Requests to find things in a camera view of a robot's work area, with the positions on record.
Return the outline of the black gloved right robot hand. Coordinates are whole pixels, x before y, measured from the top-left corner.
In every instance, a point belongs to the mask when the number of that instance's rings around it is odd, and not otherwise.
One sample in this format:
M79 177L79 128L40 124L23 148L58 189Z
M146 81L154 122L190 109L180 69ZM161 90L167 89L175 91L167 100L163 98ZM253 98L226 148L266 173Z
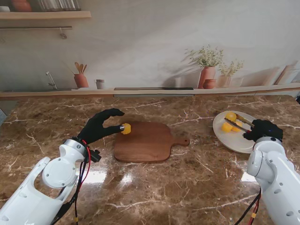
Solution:
M256 119L252 121L254 127L249 132L243 134L247 140L256 142L262 137L276 138L280 141L283 139L283 130L269 120Z

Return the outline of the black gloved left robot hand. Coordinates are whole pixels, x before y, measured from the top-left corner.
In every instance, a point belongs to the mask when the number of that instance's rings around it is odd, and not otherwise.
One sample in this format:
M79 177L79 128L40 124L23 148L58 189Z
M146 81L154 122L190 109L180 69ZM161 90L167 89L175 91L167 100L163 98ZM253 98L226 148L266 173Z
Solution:
M78 134L77 139L85 141L86 144L90 144L98 141L99 139L121 132L121 125L103 127L105 120L110 117L123 116L124 112L119 109L112 108L106 109L95 114L90 118L85 127Z

